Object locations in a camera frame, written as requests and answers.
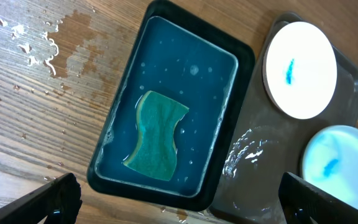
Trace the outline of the light blue plate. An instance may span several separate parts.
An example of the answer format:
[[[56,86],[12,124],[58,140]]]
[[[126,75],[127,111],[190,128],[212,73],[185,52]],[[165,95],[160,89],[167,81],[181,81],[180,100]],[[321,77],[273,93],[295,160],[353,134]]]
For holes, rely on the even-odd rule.
[[[358,129],[335,125],[316,133],[305,147],[301,177],[358,209]]]

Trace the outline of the green yellow sponge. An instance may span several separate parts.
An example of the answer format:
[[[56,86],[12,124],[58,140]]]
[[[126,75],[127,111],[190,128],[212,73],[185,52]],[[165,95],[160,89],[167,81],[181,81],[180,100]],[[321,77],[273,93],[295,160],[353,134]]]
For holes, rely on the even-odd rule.
[[[147,177],[169,181],[177,167],[174,134],[189,107],[156,91],[146,92],[136,107],[137,143],[123,164]]]

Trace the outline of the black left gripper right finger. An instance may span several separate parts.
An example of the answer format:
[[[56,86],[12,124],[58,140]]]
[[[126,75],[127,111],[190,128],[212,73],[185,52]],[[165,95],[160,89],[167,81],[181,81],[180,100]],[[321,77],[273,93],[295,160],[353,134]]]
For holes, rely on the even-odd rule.
[[[358,223],[358,210],[291,172],[282,175],[278,190],[286,222]]]

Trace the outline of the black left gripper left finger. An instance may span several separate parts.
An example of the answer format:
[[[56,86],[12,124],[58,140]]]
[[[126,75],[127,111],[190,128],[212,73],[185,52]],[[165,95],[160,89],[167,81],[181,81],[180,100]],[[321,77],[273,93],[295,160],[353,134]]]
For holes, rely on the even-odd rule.
[[[0,223],[75,223],[81,205],[80,184],[67,173],[0,208]]]

